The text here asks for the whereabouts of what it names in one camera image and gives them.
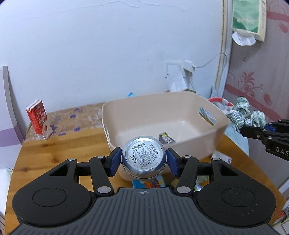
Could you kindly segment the green plaid scrunchie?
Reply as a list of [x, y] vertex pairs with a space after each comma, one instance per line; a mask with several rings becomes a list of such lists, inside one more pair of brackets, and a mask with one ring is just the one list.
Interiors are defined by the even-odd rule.
[[251, 112], [249, 108], [249, 101], [245, 97], [239, 97], [235, 106], [226, 113], [238, 133], [244, 126], [264, 128], [267, 124], [263, 112], [258, 110]]

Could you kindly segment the small dark blue box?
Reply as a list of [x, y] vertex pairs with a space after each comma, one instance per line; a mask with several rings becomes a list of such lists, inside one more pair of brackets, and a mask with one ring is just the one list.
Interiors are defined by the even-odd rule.
[[159, 135], [159, 142], [161, 142], [163, 145], [176, 143], [176, 141], [166, 132], [163, 132]]

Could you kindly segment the round silver tin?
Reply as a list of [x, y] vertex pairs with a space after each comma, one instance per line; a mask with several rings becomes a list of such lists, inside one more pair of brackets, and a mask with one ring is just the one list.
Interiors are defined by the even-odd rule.
[[122, 167], [134, 179], [155, 178], [165, 169], [166, 164], [163, 144], [150, 136], [135, 137], [122, 150]]

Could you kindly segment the black gold small box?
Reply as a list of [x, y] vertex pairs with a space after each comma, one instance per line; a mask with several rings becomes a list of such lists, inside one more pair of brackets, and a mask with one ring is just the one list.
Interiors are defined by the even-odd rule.
[[169, 185], [172, 189], [175, 189], [176, 186], [178, 185], [179, 183], [179, 177], [176, 177], [176, 178], [173, 178], [170, 182], [169, 182]]

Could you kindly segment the blue cartoon tissue pack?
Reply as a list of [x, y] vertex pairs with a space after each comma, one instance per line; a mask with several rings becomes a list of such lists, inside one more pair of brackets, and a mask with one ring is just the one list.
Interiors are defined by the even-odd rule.
[[132, 181], [133, 188], [163, 188], [166, 187], [165, 181], [162, 176], [157, 176], [156, 178], [149, 180], [133, 180]]

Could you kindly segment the light blue blanket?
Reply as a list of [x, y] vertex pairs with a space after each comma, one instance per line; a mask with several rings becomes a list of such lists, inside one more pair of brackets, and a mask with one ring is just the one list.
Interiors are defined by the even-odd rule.
[[248, 139], [243, 137], [237, 130], [234, 123], [229, 123], [225, 130], [225, 135], [232, 140], [247, 156], [249, 156]]

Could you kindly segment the beige plastic storage bin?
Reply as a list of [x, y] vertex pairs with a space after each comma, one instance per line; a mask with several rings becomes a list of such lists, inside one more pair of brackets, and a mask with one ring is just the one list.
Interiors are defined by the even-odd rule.
[[213, 103], [189, 91], [158, 93], [106, 102], [102, 125], [110, 150], [132, 138], [168, 134], [180, 156], [199, 160], [213, 154], [229, 120]]

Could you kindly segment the red white headphones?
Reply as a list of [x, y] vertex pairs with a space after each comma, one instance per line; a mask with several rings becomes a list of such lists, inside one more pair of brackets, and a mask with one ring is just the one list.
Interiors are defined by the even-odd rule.
[[234, 105], [231, 102], [221, 97], [212, 97], [209, 98], [208, 100], [225, 113], [229, 110], [232, 110], [232, 108], [234, 107]]

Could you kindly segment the red white carton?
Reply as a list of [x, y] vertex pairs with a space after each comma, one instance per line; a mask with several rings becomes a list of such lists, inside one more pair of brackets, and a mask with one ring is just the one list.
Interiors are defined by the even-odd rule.
[[27, 115], [34, 128], [35, 133], [42, 140], [47, 140], [53, 130], [48, 121], [42, 100], [35, 100], [32, 104], [26, 107]]

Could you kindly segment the white charger plug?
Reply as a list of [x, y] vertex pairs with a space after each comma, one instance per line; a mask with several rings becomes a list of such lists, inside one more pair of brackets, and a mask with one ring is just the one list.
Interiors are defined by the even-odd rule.
[[195, 65], [193, 64], [192, 61], [183, 60], [181, 72], [184, 78], [190, 78], [193, 76], [193, 73], [195, 72]]

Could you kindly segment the grey leaning board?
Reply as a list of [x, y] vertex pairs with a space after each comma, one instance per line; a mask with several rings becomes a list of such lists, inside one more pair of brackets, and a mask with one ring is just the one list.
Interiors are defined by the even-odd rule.
[[22, 144], [23, 142], [23, 135], [21, 130], [18, 126], [14, 110], [13, 104], [10, 94], [10, 85], [9, 85], [9, 72], [8, 66], [3, 66], [3, 93], [5, 97], [5, 106], [8, 112], [8, 120], [10, 127], [5, 127], [1, 130], [1, 140], [4, 140], [4, 144], [1, 144], [1, 147], [7, 147], [12, 145]]

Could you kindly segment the green tissue box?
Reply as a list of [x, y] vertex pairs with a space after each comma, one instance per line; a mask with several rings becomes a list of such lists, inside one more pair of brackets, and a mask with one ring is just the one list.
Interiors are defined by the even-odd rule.
[[232, 39], [239, 46], [252, 46], [266, 37], [266, 1], [234, 0]]

